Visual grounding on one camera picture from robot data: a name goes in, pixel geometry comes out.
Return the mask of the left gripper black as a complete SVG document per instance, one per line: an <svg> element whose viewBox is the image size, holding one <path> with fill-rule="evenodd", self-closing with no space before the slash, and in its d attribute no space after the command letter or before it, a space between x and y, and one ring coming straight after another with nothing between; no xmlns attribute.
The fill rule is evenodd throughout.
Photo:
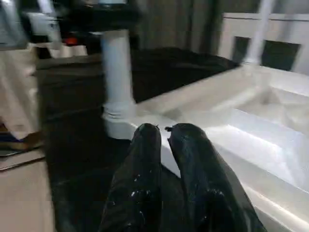
<svg viewBox="0 0 309 232"><path fill-rule="evenodd" d="M91 16L95 10L95 30L129 29L138 23L141 12L133 4L102 4L102 0L56 0L54 6L61 35L66 45L100 48L100 36L90 32Z"/></svg>

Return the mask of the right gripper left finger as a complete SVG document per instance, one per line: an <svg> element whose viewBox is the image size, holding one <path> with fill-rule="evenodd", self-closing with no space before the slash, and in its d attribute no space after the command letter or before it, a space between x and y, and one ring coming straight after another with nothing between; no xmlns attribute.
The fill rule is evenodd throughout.
<svg viewBox="0 0 309 232"><path fill-rule="evenodd" d="M160 130L144 123L113 175L99 231L157 232L163 205L161 171Z"/></svg>

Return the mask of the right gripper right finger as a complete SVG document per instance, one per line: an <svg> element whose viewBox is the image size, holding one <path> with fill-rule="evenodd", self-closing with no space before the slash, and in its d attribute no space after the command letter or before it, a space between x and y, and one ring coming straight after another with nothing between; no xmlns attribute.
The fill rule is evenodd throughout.
<svg viewBox="0 0 309 232"><path fill-rule="evenodd" d="M206 133L190 123L165 129L181 174L189 231L266 231L236 174Z"/></svg>

